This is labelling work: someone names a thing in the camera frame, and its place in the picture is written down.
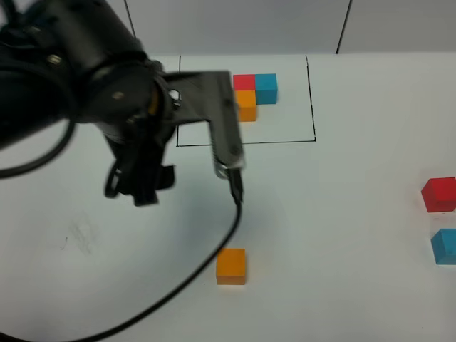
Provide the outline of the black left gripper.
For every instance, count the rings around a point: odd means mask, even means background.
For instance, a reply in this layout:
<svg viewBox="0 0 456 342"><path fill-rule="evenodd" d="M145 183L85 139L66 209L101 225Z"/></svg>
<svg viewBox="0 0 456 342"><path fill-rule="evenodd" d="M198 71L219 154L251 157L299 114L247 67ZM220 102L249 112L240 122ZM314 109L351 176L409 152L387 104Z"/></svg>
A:
<svg viewBox="0 0 456 342"><path fill-rule="evenodd" d="M130 195L136 207L157 204L157 191L175 183L175 167L162 163L175 128L139 119L104 125L103 133L115 158L104 195L111 199Z"/></svg>

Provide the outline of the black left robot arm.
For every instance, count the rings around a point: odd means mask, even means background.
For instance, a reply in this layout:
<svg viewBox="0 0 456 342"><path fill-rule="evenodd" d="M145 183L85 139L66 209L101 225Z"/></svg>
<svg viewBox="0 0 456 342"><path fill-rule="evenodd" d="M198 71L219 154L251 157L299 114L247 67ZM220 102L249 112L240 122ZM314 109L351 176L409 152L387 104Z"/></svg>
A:
<svg viewBox="0 0 456 342"><path fill-rule="evenodd" d="M35 1L19 11L3 1L1 27L1 146L66 120L48 152L4 168L4 179L43 167L67 147L79 124L96 125L115 161L108 198L129 195L136 206L156 204L174 169L162 163L174 130L164 121L172 101L159 62L107 1Z"/></svg>

